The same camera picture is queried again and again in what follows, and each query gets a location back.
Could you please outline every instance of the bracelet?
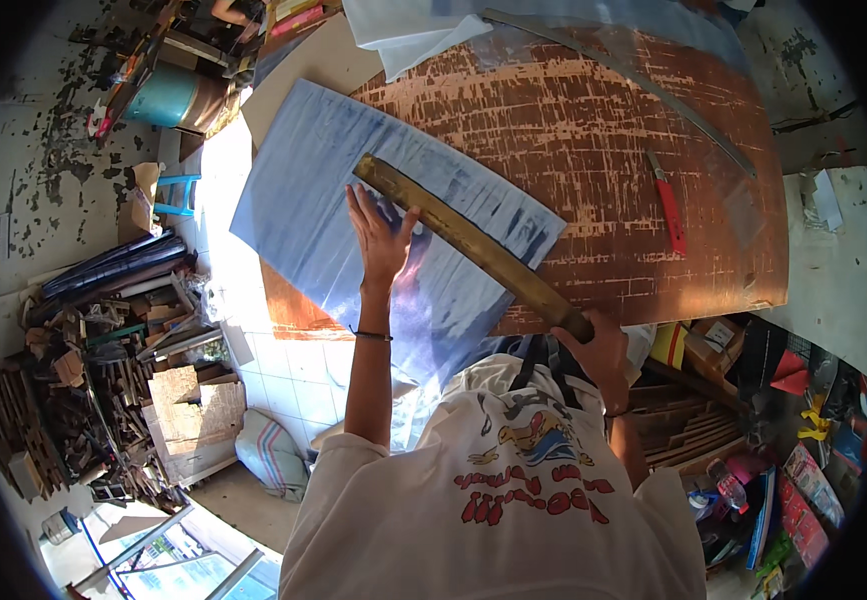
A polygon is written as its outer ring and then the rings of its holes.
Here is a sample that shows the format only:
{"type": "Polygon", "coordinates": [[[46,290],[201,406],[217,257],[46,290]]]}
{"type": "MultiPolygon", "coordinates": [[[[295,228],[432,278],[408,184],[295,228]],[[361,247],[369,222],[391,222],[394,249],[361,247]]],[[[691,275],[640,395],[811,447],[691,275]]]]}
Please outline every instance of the bracelet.
{"type": "Polygon", "coordinates": [[[393,338],[385,333],[370,333],[369,331],[354,331],[352,325],[347,325],[353,334],[358,338],[366,338],[368,340],[378,340],[379,342],[393,342],[393,338]]]}

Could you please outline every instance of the plastic bottle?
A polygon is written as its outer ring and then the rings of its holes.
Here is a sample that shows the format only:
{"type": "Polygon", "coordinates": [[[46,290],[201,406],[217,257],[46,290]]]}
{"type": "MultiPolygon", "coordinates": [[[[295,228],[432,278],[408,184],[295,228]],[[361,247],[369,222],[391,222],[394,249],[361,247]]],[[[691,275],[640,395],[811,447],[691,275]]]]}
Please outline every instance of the plastic bottle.
{"type": "Polygon", "coordinates": [[[690,511],[693,513],[693,521],[701,522],[714,510],[714,503],[703,493],[691,492],[687,495],[690,502],[690,511]]]}
{"type": "Polygon", "coordinates": [[[716,482],[716,488],[723,499],[742,515],[750,505],[746,503],[746,492],[739,484],[739,479],[730,472],[727,465],[720,459],[715,459],[707,465],[707,474],[716,482]]]}

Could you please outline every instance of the peeling wall paint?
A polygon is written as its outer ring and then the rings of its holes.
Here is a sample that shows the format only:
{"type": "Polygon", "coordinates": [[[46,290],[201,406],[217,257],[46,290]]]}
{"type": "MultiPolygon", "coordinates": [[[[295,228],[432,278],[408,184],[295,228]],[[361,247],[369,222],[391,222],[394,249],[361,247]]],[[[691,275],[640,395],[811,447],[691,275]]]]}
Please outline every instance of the peeling wall paint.
{"type": "Polygon", "coordinates": [[[146,124],[118,123],[103,150],[87,138],[88,114],[107,95],[95,71],[109,53],[67,38],[111,5],[59,2],[0,99],[0,214],[13,213],[0,295],[115,246],[117,211],[136,185],[131,167],[156,160],[160,134],[146,124]]]}
{"type": "MultiPolygon", "coordinates": [[[[751,76],[773,126],[831,113],[857,98],[834,48],[796,0],[755,7],[737,28],[751,76]]],[[[867,123],[862,106],[848,117],[782,133],[774,138],[785,174],[827,152],[853,148],[851,164],[867,164],[867,123]]],[[[845,166],[838,155],[823,166],[845,166]]]]}

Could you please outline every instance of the wooden table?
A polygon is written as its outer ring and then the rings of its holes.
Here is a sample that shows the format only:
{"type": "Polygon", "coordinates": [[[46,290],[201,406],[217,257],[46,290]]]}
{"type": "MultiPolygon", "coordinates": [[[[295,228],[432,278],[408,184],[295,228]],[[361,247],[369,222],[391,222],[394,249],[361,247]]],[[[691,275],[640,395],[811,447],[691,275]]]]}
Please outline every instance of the wooden table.
{"type": "MultiPolygon", "coordinates": [[[[575,34],[603,50],[592,31],[575,34]]],[[[635,40],[641,72],[691,105],[756,166],[757,179],[744,184],[763,228],[746,247],[719,191],[726,181],[740,181],[739,167],[656,97],[554,42],[531,45],[532,61],[491,71],[463,44],[393,83],[380,73],[352,97],[464,152],[564,219],[567,228],[538,273],[575,306],[597,306],[633,325],[785,304],[783,181],[752,80],[710,54],[642,33],[635,40]],[[670,248],[646,148],[673,187],[686,257],[670,248]],[[726,171],[717,166],[710,173],[711,151],[726,171]]],[[[263,276],[278,334],[344,335],[266,265],[263,276]]],[[[494,333],[546,330],[515,304],[494,333]]]]}

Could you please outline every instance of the white t-shirt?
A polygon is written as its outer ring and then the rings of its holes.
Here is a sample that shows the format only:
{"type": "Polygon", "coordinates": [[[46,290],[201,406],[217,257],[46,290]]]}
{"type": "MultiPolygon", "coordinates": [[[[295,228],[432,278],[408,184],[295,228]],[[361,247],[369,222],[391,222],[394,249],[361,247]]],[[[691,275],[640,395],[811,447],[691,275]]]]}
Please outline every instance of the white t-shirt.
{"type": "Polygon", "coordinates": [[[286,546],[294,598],[705,598],[700,537],[676,471],[633,492],[603,437],[598,391],[563,405],[519,358],[451,380],[417,448],[324,441],[286,546]]]}

